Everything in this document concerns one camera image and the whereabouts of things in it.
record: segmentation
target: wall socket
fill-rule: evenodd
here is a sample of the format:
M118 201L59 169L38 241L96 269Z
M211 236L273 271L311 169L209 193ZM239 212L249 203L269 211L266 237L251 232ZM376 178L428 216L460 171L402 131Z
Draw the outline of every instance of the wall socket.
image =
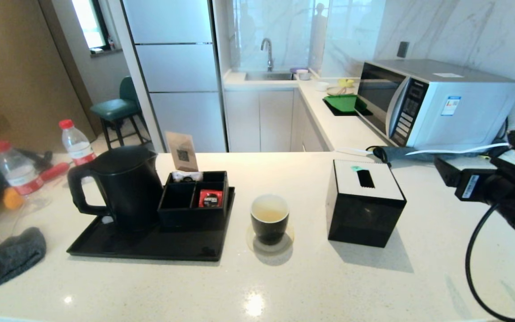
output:
M408 50L409 50L409 42L401 41L401 43L399 44L399 50L397 51L397 57L405 58Z

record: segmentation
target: water bottle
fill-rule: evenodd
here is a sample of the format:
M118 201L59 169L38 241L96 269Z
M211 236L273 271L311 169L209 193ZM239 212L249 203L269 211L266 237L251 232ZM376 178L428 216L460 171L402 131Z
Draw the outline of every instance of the water bottle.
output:
M97 157L89 140L73 125L72 120L59 122L59 127L63 129L63 145L75 165L83 165Z
M31 160L13 149L9 141L0 141L0 171L20 195L28 195L43 186L43 179Z

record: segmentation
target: bottle label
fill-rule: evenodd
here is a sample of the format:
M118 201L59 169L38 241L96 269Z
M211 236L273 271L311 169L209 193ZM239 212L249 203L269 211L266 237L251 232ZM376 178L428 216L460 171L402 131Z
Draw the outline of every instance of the bottle label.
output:
M97 157L90 145L79 151L69 152L69 156L73 159L75 165L84 165L84 163L90 162Z
M43 186L43 179L41 179L35 171L31 171L20 178L9 179L8 182L20 195L28 195Z

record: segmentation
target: refrigerator door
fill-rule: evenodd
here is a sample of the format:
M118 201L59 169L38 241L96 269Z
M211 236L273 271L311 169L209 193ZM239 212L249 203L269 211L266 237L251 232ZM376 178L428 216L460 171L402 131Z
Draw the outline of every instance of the refrigerator door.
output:
M207 0L124 0L135 43L212 42Z
M151 93L151 100L163 136L164 131L190 134L196 152L226 151L217 92Z
M212 45L141 45L136 52L149 92L218 90Z

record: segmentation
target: white countertop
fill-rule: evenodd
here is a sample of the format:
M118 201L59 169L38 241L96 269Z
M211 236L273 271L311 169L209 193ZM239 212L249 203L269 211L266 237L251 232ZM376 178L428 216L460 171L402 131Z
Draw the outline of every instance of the white countertop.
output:
M0 286L0 321L454 321L493 320L464 276L470 234L488 206L460 202L432 165L397 162L407 204L384 249L327 240L325 198L332 159L343 153L200 153L201 170L226 170L236 188L221 261L195 263L73 257L65 251L92 221L62 177L51 203L23 216L16 234L41 229L47 255ZM169 154L157 159L166 178ZM84 186L99 204L93 183ZM249 250L249 206L284 196L295 242L287 253ZM515 316L515 231L494 214L478 237L472 274L482 298Z
M337 80L323 80L329 83ZM317 80L308 81L246 81L244 72L229 72L224 79L225 90L268 90L299 88L309 112L329 149L366 149L371 145L388 145L384 139L358 116L335 116L323 102L325 92L315 90Z

